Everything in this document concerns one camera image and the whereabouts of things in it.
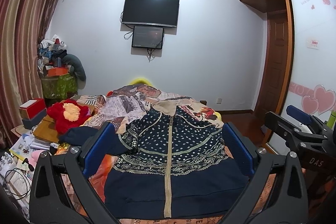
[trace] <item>red stuffed animal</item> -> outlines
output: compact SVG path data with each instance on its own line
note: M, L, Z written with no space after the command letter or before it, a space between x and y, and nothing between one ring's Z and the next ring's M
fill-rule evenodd
M55 120L55 129L59 134L65 134L69 128L81 126L91 117L89 107L80 106L72 99L53 104L47 109L47 113Z

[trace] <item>television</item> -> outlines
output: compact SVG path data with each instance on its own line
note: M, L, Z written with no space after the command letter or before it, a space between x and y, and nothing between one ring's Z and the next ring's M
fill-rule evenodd
M177 28L180 0L125 0L123 24Z
M134 26L132 47L162 49L163 28L151 26Z

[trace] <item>wooden floor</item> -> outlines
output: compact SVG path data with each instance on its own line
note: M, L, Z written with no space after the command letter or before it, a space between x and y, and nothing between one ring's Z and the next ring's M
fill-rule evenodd
M232 122L240 133L250 138L255 146L261 146L264 134L260 130L263 122L251 113L222 115L223 122Z

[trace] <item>striped curtain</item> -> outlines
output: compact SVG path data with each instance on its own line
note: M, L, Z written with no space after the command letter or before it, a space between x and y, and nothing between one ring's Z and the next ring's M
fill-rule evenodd
M0 147L16 140L11 129L22 124L19 106L42 98L37 48L57 0L0 0Z

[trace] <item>bedsheet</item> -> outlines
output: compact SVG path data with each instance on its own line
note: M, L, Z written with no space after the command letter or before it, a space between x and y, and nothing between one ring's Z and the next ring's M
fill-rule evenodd
M95 106L94 113L96 113L92 118L87 120L84 125L94 128L100 128L105 121L112 122L115 126L115 131L117 133L125 132L126 124L132 122L133 120L140 119L146 114L146 110L150 109L152 103L159 100L165 100L170 98L181 97L179 94L167 93L158 90L154 87L147 86L144 84L128 85L124 86L118 90L114 90L112 95L105 97L99 96L75 96L73 99L78 102L91 104ZM202 107L201 110L193 112L189 110L190 114L197 117L200 120L208 120L209 122L216 123L216 115L214 115L214 110L206 106ZM225 152L227 155L232 157L229 149L225 147ZM114 163L118 157L106 155L95 175L89 178L89 181L102 201L105 201L104 196L104 185L108 173L113 168ZM274 183L275 175L270 175L266 186L256 204L253 213L258 213L263 205L266 203L268 195L271 191L272 185ZM76 210L83 214L85 211L80 206L76 195L72 193L72 202ZM138 219L121 219L122 224L216 224L222 216L204 218L204 219L165 219L165 220L138 220Z

